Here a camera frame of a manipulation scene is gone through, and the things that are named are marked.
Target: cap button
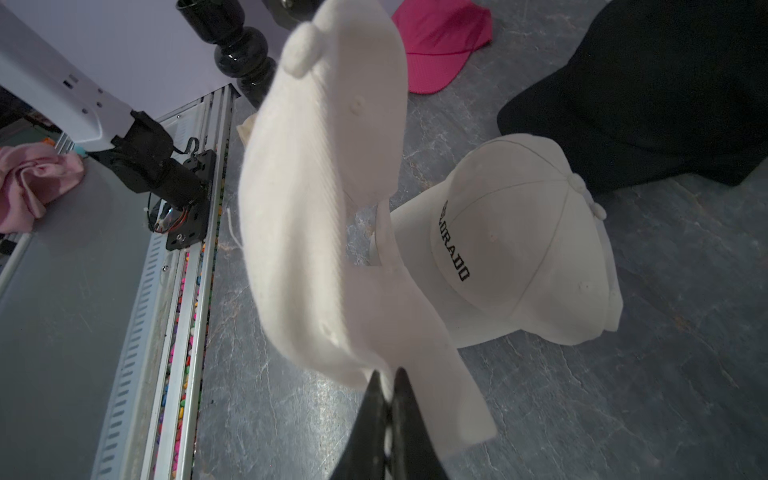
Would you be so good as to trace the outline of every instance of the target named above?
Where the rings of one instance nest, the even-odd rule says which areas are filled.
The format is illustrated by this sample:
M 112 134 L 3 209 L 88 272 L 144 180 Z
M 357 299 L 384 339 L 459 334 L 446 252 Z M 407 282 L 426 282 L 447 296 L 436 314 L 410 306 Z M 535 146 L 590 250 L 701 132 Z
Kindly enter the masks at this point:
M 598 220 L 605 220 L 608 217 L 608 214 L 605 213 L 605 209 L 600 204 L 592 204 L 589 208 Z
M 568 185 L 571 185 L 571 188 L 580 194 L 587 191 L 587 184 L 584 183 L 584 179 L 579 174 L 568 175 Z
M 303 77 L 323 53 L 323 33 L 312 23 L 299 24 L 283 48 L 280 65 L 294 78 Z

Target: robotic arm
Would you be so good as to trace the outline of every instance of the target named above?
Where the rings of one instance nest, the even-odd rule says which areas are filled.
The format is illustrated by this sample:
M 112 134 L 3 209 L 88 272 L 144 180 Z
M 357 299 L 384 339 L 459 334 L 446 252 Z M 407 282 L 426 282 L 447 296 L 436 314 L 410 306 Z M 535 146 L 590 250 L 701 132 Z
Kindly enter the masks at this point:
M 174 143 L 162 126 L 99 88 L 3 4 L 0 84 L 58 125 L 126 187 L 151 192 L 177 210 L 195 210 L 207 223 L 207 177 L 171 158 Z M 207 152 L 206 160 L 212 155 Z M 169 240 L 169 248 L 196 241 L 184 238 L 171 246 Z

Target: cap eyelet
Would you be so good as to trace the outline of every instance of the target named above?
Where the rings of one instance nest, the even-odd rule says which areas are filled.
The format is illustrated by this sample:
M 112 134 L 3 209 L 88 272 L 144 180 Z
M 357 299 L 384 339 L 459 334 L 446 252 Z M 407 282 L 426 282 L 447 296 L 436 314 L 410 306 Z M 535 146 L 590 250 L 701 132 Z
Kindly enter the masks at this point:
M 357 115 L 358 117 L 362 115 L 362 113 L 366 109 L 366 99 L 361 97 L 360 95 L 355 95 L 355 97 L 352 99 L 352 103 L 349 104 L 349 111 Z

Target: cream fabric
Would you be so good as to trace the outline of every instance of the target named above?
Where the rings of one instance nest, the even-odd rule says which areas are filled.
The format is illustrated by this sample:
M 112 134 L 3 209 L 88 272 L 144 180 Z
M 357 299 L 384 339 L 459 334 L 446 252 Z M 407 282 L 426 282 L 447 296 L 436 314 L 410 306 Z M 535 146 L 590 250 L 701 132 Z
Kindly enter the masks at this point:
M 528 134 L 481 145 L 392 212 L 404 263 L 457 347 L 518 329 L 563 345 L 615 331 L 604 218 L 562 149 Z
M 495 426 L 444 323 L 400 259 L 389 216 L 406 57 L 376 0 L 326 0 L 288 39 L 247 145 L 243 251 L 264 332 L 288 359 L 364 389 L 409 374 L 440 456 Z M 346 262 L 347 216 L 378 204 L 380 266 Z

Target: white thread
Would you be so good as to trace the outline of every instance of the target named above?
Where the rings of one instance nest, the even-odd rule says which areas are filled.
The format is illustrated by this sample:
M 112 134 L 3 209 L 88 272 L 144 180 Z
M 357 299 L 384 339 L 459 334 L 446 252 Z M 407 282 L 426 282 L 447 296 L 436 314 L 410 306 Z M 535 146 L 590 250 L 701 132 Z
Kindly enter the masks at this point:
M 240 243 L 240 241 L 235 237 L 234 229 L 232 228 L 232 213 L 230 212 L 230 208 L 227 207 L 227 225 L 230 227 L 230 235 L 232 236 L 232 240 L 234 240 L 235 245 L 240 247 L 240 249 L 243 249 L 243 244 Z

